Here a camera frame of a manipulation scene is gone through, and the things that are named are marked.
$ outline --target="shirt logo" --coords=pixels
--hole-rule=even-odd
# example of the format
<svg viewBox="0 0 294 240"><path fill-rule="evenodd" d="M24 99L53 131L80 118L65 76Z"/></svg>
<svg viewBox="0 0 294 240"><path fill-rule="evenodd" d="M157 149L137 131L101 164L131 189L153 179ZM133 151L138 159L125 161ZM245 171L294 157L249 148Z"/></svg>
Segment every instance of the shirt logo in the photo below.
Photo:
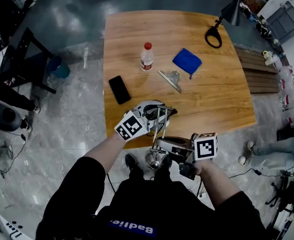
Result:
<svg viewBox="0 0 294 240"><path fill-rule="evenodd" d="M156 237L156 229L154 227L121 220L111 220L108 225L113 228L123 229L153 238Z"/></svg>

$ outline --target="black smartphone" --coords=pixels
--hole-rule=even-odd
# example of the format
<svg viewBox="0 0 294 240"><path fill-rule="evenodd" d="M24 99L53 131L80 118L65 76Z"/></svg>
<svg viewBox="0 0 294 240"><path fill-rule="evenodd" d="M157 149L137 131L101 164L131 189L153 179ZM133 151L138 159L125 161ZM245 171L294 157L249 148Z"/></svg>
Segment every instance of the black smartphone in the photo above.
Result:
<svg viewBox="0 0 294 240"><path fill-rule="evenodd" d="M116 76L115 78L110 79L109 84L118 104L123 104L131 100L130 94L121 76Z"/></svg>

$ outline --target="cable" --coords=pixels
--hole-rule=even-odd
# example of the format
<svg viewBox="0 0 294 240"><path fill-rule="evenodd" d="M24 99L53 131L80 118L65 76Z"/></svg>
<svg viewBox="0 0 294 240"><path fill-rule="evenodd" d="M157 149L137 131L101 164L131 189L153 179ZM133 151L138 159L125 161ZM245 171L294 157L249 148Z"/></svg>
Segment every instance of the cable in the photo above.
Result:
<svg viewBox="0 0 294 240"><path fill-rule="evenodd" d="M110 177L109 177L109 174L108 173L107 173L107 177L108 177L108 180L109 180L109 183L110 183L110 185L112 187L113 192L116 193L116 190L113 188L113 185L111 183L111 180L110 180Z"/></svg>
<svg viewBox="0 0 294 240"><path fill-rule="evenodd" d="M7 134L12 134L12 135L16 135L16 136L20 136L21 137L21 135L19 135L19 134L15 134L15 133L8 132L8 131L5 131L5 130L0 130L0 131L2 131L4 133L7 133Z"/></svg>
<svg viewBox="0 0 294 240"><path fill-rule="evenodd" d="M249 170L247 170L245 173L241 173L241 174L237 174L237 175L234 175L234 176L231 176L229 179L231 178L234 178L234 177L237 177L237 176L240 176L240 175L245 175L247 174L249 171L253 170L252 168L250 168Z"/></svg>
<svg viewBox="0 0 294 240"><path fill-rule="evenodd" d="M199 191L200 191L201 185L202 185L202 179L200 179L200 185L199 185L199 188L198 188L198 191L197 191L197 195L196 195L196 197L199 196Z"/></svg>
<svg viewBox="0 0 294 240"><path fill-rule="evenodd" d="M10 171L13 162L15 162L15 159L20 155L20 153L22 152L22 150L23 150L23 148L25 147L25 145L26 145L26 140L25 140L25 142L24 142L24 144L23 144L21 150L19 151L19 153L18 153L18 154L14 157L14 159L12 160L11 165L9 166L9 168L8 168L8 169L4 169L4 170L0 170L0 174L2 175L2 177L3 177L4 174L6 174L7 172Z"/></svg>
<svg viewBox="0 0 294 240"><path fill-rule="evenodd" d="M264 177L279 177L279 176L294 177L294 172L293 172L293 173L290 173L290 174L286 174L286 173L285 173L285 172L291 170L292 168L294 168L294 166L292 166L291 168L289 168L289 169L287 169L287 170L283 170L283 171L281 171L281 173L278 174L278 175L264 175L264 174L262 174L259 170L256 170L256 169L253 169L253 168L250 168L250 169L247 170L245 173L241 173L241 174L237 174L237 175L231 176L230 179L231 179L231 178L234 178L234 177L237 177L237 176L240 176L240 175L244 175L244 174L248 173L248 172L251 171L251 170L253 170L253 171L255 172L255 174L257 174L257 175L259 175L259 176L262 175L262 176L264 176Z"/></svg>

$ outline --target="blue container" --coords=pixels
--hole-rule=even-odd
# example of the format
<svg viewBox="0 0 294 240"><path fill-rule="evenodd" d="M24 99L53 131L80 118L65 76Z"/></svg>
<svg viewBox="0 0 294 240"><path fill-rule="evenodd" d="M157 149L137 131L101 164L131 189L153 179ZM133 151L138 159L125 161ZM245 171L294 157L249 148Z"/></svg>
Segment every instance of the blue container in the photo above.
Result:
<svg viewBox="0 0 294 240"><path fill-rule="evenodd" d="M49 61L46 70L58 78L67 78L70 74L70 68L59 56L55 56Z"/></svg>

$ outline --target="wooden pallet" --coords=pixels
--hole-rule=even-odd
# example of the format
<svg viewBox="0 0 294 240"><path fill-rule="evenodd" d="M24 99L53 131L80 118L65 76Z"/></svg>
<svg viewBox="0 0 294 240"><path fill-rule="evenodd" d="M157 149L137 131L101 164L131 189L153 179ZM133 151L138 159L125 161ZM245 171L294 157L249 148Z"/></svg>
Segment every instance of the wooden pallet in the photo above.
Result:
<svg viewBox="0 0 294 240"><path fill-rule="evenodd" d="M246 75L250 93L268 94L280 91L277 70L272 65L266 66L261 54L241 48L236 48L236 51Z"/></svg>

